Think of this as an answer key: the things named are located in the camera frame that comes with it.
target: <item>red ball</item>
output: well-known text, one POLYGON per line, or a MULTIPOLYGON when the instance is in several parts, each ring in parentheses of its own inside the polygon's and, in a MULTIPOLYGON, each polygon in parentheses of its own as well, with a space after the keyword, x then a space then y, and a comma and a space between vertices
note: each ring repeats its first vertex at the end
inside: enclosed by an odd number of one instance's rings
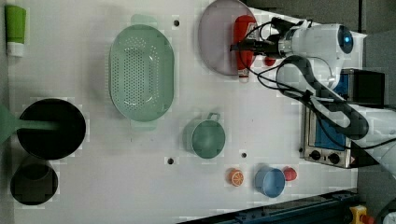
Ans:
POLYGON ((270 57, 265 57, 264 58, 264 64, 271 67, 272 65, 274 65, 274 63, 276 62, 276 59, 270 58, 270 57))
POLYGON ((286 181, 294 180, 297 177, 297 172, 288 166, 283 170, 283 174, 285 175, 286 181))

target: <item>green colander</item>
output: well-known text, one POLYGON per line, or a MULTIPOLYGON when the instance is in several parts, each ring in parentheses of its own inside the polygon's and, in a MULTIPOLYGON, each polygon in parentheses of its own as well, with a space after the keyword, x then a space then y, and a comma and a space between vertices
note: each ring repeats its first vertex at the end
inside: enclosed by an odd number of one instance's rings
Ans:
POLYGON ((166 37, 148 16, 134 15, 110 51, 110 95, 135 127, 155 128, 174 98, 175 56, 166 37))

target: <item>blue bowl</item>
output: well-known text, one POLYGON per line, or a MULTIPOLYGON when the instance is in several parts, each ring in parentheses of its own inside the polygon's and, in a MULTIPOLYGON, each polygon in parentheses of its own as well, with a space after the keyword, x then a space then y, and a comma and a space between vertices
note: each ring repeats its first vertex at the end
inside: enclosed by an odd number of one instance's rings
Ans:
POLYGON ((276 168, 262 167, 254 179, 256 189, 270 198, 279 196, 285 188, 286 178, 276 168))

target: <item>table surface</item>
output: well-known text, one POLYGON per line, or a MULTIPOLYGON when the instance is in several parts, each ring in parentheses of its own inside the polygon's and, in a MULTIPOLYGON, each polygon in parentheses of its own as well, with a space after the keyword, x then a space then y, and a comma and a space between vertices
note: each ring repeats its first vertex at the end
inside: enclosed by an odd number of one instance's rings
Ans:
MULTIPOLYGON (((18 116, 38 100, 65 99, 84 114, 88 132, 76 153, 51 162, 60 179, 57 194, 39 206, 15 202, 15 223, 176 223, 356 188, 356 169, 300 158, 301 104, 254 78, 241 84, 203 64, 196 32, 210 2, 16 1, 29 16, 26 55, 9 60, 11 111, 18 116), (107 87, 111 44, 135 13, 156 15, 176 55, 174 102, 147 133, 131 128, 107 87), (174 19, 180 20, 178 28, 174 19), (206 161, 184 148, 182 133, 209 112, 221 114, 227 139, 221 154, 206 161), (168 158, 175 164, 168 165, 168 158), (253 188, 264 165, 291 166, 298 177, 270 199, 253 188), (227 183, 230 168, 244 172, 241 187, 227 183)), ((252 10, 259 23, 276 15, 252 10)), ((361 67, 362 43, 357 43, 348 67, 361 67)), ((262 70, 262 59, 254 66, 262 70)), ((15 136, 11 142, 15 170, 25 152, 15 136)))

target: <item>yellow object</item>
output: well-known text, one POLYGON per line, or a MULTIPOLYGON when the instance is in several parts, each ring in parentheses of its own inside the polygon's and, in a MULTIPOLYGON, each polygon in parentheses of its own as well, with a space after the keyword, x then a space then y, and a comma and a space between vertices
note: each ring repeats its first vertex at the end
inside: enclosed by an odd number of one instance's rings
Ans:
POLYGON ((350 207, 349 209, 353 215, 353 220, 350 224, 364 224, 361 222, 361 216, 367 215, 367 208, 362 205, 358 205, 355 207, 350 207))
POLYGON ((350 224, 374 224, 374 218, 367 216, 367 208, 363 205, 350 207, 353 215, 353 220, 350 224))

